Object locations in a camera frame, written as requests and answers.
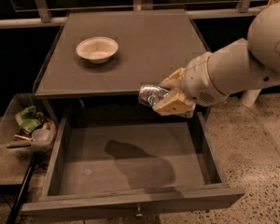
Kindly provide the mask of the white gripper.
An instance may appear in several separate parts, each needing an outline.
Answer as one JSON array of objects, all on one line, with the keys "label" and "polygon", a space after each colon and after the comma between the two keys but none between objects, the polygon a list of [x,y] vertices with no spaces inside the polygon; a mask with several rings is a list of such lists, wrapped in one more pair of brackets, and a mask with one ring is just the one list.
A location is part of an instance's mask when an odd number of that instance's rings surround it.
[{"label": "white gripper", "polygon": [[175,70],[164,79],[160,86],[171,90],[152,106],[153,110],[161,116],[179,116],[191,119],[195,106],[210,106],[224,102],[229,95],[220,92],[211,81],[208,63],[211,52],[205,52],[191,60],[188,65]]}]

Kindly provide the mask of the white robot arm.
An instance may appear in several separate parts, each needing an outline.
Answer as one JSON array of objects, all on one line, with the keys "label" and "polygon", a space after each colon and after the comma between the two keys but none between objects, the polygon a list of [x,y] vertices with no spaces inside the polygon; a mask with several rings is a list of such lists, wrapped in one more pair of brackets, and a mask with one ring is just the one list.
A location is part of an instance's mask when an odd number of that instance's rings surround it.
[{"label": "white robot arm", "polygon": [[280,1],[252,21],[247,38],[206,52],[174,71],[161,86],[169,93],[153,106],[162,116],[192,114],[240,91],[280,85]]}]

